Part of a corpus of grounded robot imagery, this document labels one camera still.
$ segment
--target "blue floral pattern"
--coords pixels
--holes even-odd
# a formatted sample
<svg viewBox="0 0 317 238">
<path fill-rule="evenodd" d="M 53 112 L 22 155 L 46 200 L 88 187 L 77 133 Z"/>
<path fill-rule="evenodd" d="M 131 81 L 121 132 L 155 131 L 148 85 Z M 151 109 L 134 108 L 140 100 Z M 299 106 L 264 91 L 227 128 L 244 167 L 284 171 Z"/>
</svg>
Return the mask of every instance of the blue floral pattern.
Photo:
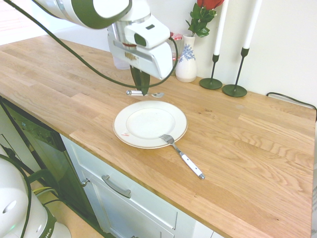
<svg viewBox="0 0 317 238">
<path fill-rule="evenodd" d="M 192 50 L 191 45 L 185 44 L 185 47 L 184 47 L 182 56 L 179 59 L 179 62 L 182 62 L 184 58 L 186 60 L 191 60 L 191 59 L 196 60 L 195 55 L 194 55 L 194 51 Z"/>
</svg>

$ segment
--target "white candle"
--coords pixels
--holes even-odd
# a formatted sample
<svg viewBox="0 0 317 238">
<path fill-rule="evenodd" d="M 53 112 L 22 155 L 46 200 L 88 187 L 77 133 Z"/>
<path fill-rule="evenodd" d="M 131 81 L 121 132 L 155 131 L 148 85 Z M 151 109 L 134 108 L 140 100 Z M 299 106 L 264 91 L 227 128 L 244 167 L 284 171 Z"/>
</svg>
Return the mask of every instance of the white candle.
<svg viewBox="0 0 317 238">
<path fill-rule="evenodd" d="M 227 9 L 228 9 L 228 3 L 229 0 L 224 0 L 222 4 L 222 9 L 221 9 L 221 16 L 219 20 L 219 26 L 218 26 L 218 32 L 217 32 L 217 38 L 216 38 L 216 44 L 214 46 L 214 55 L 218 56 L 220 52 L 220 45 L 221 45 L 221 39 L 222 39 L 222 34 L 223 34 L 223 28 L 224 28 L 224 21 L 226 19 L 227 15 Z"/>
<path fill-rule="evenodd" d="M 253 10 L 253 14 L 252 14 L 252 18 L 251 18 L 248 34 L 247 34 L 247 37 L 246 37 L 246 41 L 244 42 L 244 45 L 243 45 L 243 48 L 245 48 L 245 49 L 249 49 L 250 48 L 251 38 L 252 38 L 252 35 L 253 35 L 253 32 L 254 32 L 254 28 L 256 26 L 256 22 L 257 22 L 257 18 L 258 18 L 258 15 L 259 15 L 261 3 L 262 3 L 262 0 L 257 0 L 256 4 L 254 6 L 254 10 Z"/>
</svg>

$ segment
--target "drawer handle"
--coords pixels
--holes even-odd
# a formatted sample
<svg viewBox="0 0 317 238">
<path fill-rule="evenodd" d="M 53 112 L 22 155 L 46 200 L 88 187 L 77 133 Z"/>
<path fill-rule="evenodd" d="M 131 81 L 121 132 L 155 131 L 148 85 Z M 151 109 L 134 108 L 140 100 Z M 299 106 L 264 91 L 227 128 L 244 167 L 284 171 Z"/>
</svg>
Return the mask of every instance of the drawer handle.
<svg viewBox="0 0 317 238">
<path fill-rule="evenodd" d="M 112 183 L 109 179 L 110 176 L 109 175 L 103 175 L 101 177 L 103 179 L 103 181 L 105 181 L 105 183 L 111 187 L 114 191 L 116 191 L 117 193 L 121 194 L 124 197 L 127 198 L 131 198 L 131 190 L 123 190 L 122 188 L 118 187 L 117 185 L 115 185 L 114 183 Z"/>
<path fill-rule="evenodd" d="M 86 180 L 85 180 L 85 181 L 82 181 L 82 182 L 80 183 L 80 185 L 81 185 L 82 187 L 86 187 L 86 185 L 87 185 L 88 182 L 90 182 L 90 180 L 89 180 L 88 178 L 86 178 Z"/>
</svg>

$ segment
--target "kitchen counter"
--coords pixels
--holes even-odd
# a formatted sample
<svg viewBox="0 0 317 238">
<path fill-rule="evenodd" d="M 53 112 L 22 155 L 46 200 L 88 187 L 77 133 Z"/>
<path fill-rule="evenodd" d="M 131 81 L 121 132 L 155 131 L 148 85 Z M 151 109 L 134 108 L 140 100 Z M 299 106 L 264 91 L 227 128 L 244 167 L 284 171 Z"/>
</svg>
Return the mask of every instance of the kitchen counter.
<svg viewBox="0 0 317 238">
<path fill-rule="evenodd" d="M 108 52 L 67 42 L 102 73 L 132 83 Z M 127 96 L 49 36 L 0 46 L 0 96 L 226 238 L 310 238 L 315 111 L 248 92 L 219 90 L 171 77 Z M 200 180 L 171 146 L 139 149 L 119 140 L 115 116 L 138 101 L 180 108 L 188 130 L 177 142 L 203 171 Z"/>
</svg>

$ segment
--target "fork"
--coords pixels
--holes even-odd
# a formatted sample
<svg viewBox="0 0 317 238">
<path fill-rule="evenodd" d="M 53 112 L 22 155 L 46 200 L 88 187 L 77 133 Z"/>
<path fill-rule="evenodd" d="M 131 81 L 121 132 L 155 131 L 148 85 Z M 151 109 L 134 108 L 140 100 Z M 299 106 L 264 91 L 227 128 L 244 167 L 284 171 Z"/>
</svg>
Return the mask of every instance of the fork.
<svg viewBox="0 0 317 238">
<path fill-rule="evenodd" d="M 197 166 L 191 161 L 187 155 L 185 155 L 183 152 L 181 152 L 177 146 L 175 145 L 175 140 L 171 135 L 161 135 L 159 136 L 161 139 L 163 139 L 168 144 L 172 145 L 175 150 L 179 153 L 180 157 L 182 157 L 183 161 L 191 168 L 192 171 L 200 178 L 205 179 L 205 176 L 203 175 L 203 172 L 200 171 L 200 169 L 197 168 Z"/>
</svg>

